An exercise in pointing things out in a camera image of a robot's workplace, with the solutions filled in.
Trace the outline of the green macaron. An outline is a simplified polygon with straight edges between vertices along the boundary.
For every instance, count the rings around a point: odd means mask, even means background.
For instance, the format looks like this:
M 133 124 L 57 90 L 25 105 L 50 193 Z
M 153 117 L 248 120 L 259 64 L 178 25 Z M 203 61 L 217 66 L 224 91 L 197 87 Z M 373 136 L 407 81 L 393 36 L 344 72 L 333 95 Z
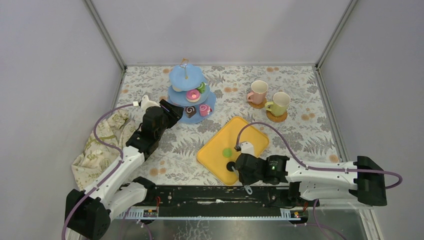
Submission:
M 224 158 L 230 158 L 230 157 L 232 156 L 232 154 L 233 154 L 233 151 L 232 151 L 232 149 L 231 149 L 231 148 L 229 148 L 229 147 L 224 148 L 224 149 L 222 150 L 222 156 L 223 156 Z

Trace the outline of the pink ceramic mug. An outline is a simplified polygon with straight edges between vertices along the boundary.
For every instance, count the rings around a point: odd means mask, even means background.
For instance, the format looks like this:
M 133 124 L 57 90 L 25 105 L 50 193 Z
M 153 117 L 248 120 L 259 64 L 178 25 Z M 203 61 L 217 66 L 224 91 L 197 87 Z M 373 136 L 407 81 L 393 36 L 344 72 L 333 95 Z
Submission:
M 250 85 L 251 91 L 246 95 L 249 103 L 260 105 L 266 98 L 269 86 L 263 80 L 256 80 Z

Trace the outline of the green ceramic mug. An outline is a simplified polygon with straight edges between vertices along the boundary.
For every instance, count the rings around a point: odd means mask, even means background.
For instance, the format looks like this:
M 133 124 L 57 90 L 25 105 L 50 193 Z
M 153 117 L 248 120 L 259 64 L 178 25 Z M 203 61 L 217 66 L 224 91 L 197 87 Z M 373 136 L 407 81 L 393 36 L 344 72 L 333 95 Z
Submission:
M 291 97 L 285 92 L 277 92 L 272 100 L 264 104 L 265 109 L 275 117 L 282 116 L 291 103 Z

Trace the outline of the pink swirl roll cake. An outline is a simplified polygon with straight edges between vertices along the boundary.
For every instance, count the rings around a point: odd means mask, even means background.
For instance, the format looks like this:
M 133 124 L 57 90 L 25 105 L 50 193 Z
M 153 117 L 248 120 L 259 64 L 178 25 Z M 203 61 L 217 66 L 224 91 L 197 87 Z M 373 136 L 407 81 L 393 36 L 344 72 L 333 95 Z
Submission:
M 198 110 L 201 117 L 206 117 L 213 111 L 208 104 L 200 104 Z

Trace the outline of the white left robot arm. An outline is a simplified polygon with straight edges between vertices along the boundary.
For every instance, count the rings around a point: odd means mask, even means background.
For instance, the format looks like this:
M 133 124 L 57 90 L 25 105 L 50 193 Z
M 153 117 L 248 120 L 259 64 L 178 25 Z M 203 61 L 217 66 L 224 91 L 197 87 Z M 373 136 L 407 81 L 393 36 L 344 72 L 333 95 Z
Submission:
M 119 188 L 154 153 L 165 130 L 182 118 L 184 108 L 164 99 L 151 101 L 146 95 L 132 106 L 143 109 L 144 115 L 125 146 L 116 148 L 119 156 L 93 183 L 68 193 L 61 231 L 63 240 L 71 231 L 89 240 L 99 240 L 122 212 L 136 203 L 148 206 L 154 202 L 154 190 L 141 183 L 132 182 L 122 191 Z

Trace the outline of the yellow serving tray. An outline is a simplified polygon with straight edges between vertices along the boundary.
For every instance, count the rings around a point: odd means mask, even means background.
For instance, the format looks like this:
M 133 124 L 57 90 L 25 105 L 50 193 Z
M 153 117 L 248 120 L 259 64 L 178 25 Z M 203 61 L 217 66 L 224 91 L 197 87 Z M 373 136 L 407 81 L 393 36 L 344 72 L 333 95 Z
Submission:
M 242 128 L 248 124 L 246 120 L 235 116 L 217 132 L 198 152 L 197 160 L 207 168 L 224 185 L 231 186 L 238 181 L 234 172 L 228 171 L 228 162 L 235 162 L 241 154 L 236 151 L 237 137 Z M 259 157 L 269 145 L 268 136 L 254 126 L 249 126 L 242 131 L 239 143 L 250 142 L 254 146 L 255 157 Z M 232 149 L 232 156 L 225 158 L 222 151 L 225 148 Z

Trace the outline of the green swirl roll cake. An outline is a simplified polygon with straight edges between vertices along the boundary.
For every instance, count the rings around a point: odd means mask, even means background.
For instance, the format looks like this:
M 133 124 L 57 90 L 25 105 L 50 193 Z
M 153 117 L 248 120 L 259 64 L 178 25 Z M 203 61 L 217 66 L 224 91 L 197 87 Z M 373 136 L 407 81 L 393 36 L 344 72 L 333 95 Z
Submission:
M 206 91 L 206 86 L 207 86 L 207 84 L 206 84 L 205 82 L 202 82 L 202 83 L 200 84 L 200 86 L 196 88 L 196 90 L 197 90 L 200 94 L 203 94 L 203 93 Z

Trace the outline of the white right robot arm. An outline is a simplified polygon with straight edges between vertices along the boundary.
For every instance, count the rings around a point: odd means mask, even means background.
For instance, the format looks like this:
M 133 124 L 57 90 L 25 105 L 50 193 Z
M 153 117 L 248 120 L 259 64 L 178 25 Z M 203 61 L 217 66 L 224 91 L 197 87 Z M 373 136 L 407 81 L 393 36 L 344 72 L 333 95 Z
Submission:
M 288 183 L 286 198 L 293 206 L 305 200 L 353 198 L 369 206 L 387 205 L 383 169 L 367 156 L 358 156 L 356 161 L 318 163 L 297 162 L 283 155 L 262 159 L 242 153 L 234 169 L 244 186 L 258 181 L 271 185 Z

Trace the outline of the chocolate swirl roll cake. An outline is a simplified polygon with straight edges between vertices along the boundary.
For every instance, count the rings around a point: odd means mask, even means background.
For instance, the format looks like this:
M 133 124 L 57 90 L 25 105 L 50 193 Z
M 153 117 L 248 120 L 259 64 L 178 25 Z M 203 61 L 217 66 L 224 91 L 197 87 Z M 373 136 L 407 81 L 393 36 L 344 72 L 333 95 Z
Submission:
M 187 106 L 184 109 L 185 111 L 185 115 L 187 118 L 192 118 L 196 113 L 197 113 L 197 109 L 195 106 Z

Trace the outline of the pink sprinkled donut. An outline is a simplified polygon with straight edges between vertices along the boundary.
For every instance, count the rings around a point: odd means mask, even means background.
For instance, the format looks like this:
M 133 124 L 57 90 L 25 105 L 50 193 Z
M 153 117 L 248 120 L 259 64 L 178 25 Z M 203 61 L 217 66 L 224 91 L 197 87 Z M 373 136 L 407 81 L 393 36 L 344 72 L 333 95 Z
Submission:
M 201 94 L 197 91 L 197 89 L 191 89 L 186 92 L 186 100 L 190 103 L 195 103 L 201 98 Z

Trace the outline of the black sandwich cookie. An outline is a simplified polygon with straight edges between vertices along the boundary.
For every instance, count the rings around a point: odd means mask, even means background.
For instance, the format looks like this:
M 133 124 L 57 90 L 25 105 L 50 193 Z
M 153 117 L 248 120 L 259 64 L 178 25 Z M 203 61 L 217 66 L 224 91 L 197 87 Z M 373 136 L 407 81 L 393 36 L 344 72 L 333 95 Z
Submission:
M 227 169 L 229 172 L 234 172 L 234 171 L 235 171 L 235 162 L 234 162 L 234 161 L 229 161 L 229 162 L 226 164 L 226 169 Z

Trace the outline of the white glazed donut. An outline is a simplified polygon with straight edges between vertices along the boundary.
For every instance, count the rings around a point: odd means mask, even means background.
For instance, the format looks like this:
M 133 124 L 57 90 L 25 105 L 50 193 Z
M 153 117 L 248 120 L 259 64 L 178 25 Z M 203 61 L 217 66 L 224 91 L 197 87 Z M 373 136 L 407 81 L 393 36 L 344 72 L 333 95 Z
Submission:
M 172 89 L 173 89 L 174 91 L 176 91 L 176 92 L 181 92 L 181 91 L 182 91 L 180 88 L 175 87 L 175 86 L 173 86 L 173 85 L 172 85 Z

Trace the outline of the blue three-tier cake stand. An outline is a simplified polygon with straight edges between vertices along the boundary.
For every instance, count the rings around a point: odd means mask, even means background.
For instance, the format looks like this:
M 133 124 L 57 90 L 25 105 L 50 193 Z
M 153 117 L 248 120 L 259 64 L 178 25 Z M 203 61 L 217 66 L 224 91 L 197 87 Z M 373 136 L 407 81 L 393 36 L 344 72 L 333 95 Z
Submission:
M 213 114 L 216 95 L 200 67 L 183 58 L 169 73 L 168 100 L 183 107 L 181 123 L 197 124 Z

